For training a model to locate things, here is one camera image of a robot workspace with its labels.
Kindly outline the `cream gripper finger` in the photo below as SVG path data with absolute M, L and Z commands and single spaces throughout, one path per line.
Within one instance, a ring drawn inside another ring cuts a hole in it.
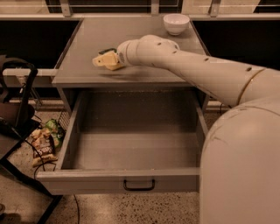
M 105 65 L 105 61 L 104 61 L 104 54 L 103 55 L 98 55 L 97 57 L 92 59 L 92 62 L 93 62 L 93 64 L 96 67 L 104 67 L 104 66 L 106 66 Z

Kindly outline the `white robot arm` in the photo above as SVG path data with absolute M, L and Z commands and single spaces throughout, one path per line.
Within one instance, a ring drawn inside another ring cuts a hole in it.
M 180 50 L 154 35 L 121 43 L 97 67 L 166 69 L 229 107 L 200 161 L 199 224 L 280 224 L 280 73 Z

